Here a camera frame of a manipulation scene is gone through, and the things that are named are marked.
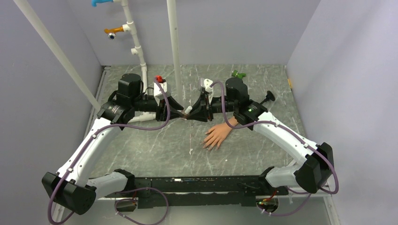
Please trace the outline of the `white nail polish cap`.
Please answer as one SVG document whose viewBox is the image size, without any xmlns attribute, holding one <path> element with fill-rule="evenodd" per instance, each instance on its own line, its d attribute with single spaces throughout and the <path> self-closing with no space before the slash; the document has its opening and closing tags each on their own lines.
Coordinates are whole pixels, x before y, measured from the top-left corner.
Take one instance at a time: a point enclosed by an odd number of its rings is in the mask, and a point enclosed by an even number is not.
<svg viewBox="0 0 398 225">
<path fill-rule="evenodd" d="M 185 113 L 186 115 L 188 115 L 188 114 L 190 114 L 191 111 L 192 111 L 192 106 L 188 106 L 188 107 L 185 109 L 184 113 Z"/>
</svg>

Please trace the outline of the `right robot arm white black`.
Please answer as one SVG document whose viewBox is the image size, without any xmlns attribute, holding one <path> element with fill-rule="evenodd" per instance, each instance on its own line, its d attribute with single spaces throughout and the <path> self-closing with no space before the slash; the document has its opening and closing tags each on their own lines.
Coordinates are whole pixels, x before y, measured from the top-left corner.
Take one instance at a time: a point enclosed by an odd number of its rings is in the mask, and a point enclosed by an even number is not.
<svg viewBox="0 0 398 225">
<path fill-rule="evenodd" d="M 243 80 L 229 78 L 225 83 L 200 80 L 200 96 L 187 120 L 211 121 L 222 113 L 231 129 L 248 128 L 270 139 L 296 162 L 292 166 L 269 167 L 259 176 L 259 190 L 269 195 L 279 187 L 300 187 L 307 193 L 318 190 L 335 194 L 339 190 L 333 150 L 327 143 L 317 144 L 277 119 L 265 106 L 251 100 Z"/>
</svg>

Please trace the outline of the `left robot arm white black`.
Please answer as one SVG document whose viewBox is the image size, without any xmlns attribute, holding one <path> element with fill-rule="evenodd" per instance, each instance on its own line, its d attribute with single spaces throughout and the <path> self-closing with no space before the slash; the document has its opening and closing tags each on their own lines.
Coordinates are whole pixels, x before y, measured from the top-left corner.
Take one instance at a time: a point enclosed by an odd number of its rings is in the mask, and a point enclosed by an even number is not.
<svg viewBox="0 0 398 225">
<path fill-rule="evenodd" d="M 128 197 L 134 193 L 135 176 L 123 169 L 98 177 L 90 174 L 109 144 L 125 128 L 132 128 L 136 112 L 155 113 L 155 118 L 165 127 L 171 119 L 180 118 L 183 107 L 171 96 L 167 80 L 157 76 L 153 81 L 153 93 L 148 95 L 142 77 L 124 74 L 117 89 L 101 106 L 91 131 L 84 138 L 69 160 L 56 172 L 47 172 L 42 184 L 49 196 L 47 215 L 52 217 L 53 204 L 72 213 L 85 214 L 102 197 L 120 193 Z"/>
</svg>

